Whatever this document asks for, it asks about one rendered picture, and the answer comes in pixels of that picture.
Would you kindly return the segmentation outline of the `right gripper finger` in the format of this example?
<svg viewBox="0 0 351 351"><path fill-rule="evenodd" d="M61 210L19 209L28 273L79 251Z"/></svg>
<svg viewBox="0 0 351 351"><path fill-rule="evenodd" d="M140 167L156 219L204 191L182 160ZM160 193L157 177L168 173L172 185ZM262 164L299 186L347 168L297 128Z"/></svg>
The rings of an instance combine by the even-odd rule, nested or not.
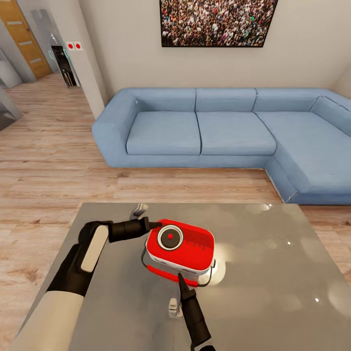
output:
<svg viewBox="0 0 351 351"><path fill-rule="evenodd" d="M188 285L186 284L183 276L180 273L178 274L178 277L179 277L179 281L180 281L179 286L180 286L181 294L184 294L184 293L190 291L188 288Z"/></svg>

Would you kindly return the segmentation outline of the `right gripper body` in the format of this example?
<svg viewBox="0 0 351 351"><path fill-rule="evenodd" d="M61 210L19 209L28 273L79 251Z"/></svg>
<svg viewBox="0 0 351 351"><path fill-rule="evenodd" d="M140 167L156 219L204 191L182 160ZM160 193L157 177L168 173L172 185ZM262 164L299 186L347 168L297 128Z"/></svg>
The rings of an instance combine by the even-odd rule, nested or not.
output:
<svg viewBox="0 0 351 351"><path fill-rule="evenodd" d="M183 318L185 319L187 329L204 321L204 316L197 301L194 289L181 294L180 302L182 303Z"/></svg>

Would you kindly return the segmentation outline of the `radio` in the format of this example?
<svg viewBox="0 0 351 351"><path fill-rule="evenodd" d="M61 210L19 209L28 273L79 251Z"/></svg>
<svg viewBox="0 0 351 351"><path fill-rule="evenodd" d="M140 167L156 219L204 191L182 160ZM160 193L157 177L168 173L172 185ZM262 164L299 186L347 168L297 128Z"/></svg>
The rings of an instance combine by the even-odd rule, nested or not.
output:
<svg viewBox="0 0 351 351"><path fill-rule="evenodd" d="M211 268L210 280L205 285L198 282L191 282L184 279L191 287L206 287L209 285L212 276L212 269L216 266L214 259L215 239L212 233L197 226L162 219L158 222L162 226L151 229L149 238L145 241L145 250L154 261L166 266L191 273L194 275L205 275ZM143 257L145 250L141 256ZM154 274L166 279L180 283L179 277L168 274L150 265L143 265Z"/></svg>

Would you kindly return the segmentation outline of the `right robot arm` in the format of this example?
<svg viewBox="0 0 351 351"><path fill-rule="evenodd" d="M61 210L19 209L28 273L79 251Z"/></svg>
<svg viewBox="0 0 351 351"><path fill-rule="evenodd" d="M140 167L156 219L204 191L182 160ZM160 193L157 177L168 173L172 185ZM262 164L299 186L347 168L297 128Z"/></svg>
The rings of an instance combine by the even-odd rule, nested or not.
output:
<svg viewBox="0 0 351 351"><path fill-rule="evenodd" d="M171 318L184 318L192 340L191 351L211 339L211 335L204 321L201 308L197 301L195 290L189 290L183 276L179 273L179 286L181 290L180 303L171 298L169 302L169 316ZM205 346L200 351L216 351L213 346Z"/></svg>

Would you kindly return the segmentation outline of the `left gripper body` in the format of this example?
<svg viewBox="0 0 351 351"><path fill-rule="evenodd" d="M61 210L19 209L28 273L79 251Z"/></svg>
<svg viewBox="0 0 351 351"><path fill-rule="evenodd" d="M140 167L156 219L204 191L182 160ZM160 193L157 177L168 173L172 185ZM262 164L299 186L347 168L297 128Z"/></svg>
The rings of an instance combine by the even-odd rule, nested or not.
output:
<svg viewBox="0 0 351 351"><path fill-rule="evenodd" d="M141 237L151 231L148 217L141 220L124 221L125 236L124 240Z"/></svg>

